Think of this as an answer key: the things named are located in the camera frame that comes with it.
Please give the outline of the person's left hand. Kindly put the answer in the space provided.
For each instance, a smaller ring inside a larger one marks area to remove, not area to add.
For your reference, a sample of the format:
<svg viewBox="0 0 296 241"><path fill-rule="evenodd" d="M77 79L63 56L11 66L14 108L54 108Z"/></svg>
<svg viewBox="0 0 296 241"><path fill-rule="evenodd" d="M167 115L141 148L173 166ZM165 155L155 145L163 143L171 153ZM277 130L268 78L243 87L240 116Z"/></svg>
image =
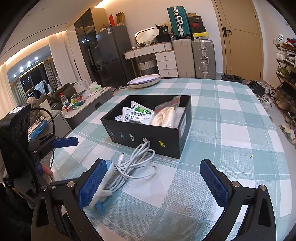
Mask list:
<svg viewBox="0 0 296 241"><path fill-rule="evenodd" d="M38 171L39 171L40 174L45 174L45 175L50 176L50 177L53 176L52 170L49 167L47 167L46 165L44 165L44 164L39 163Z"/></svg>

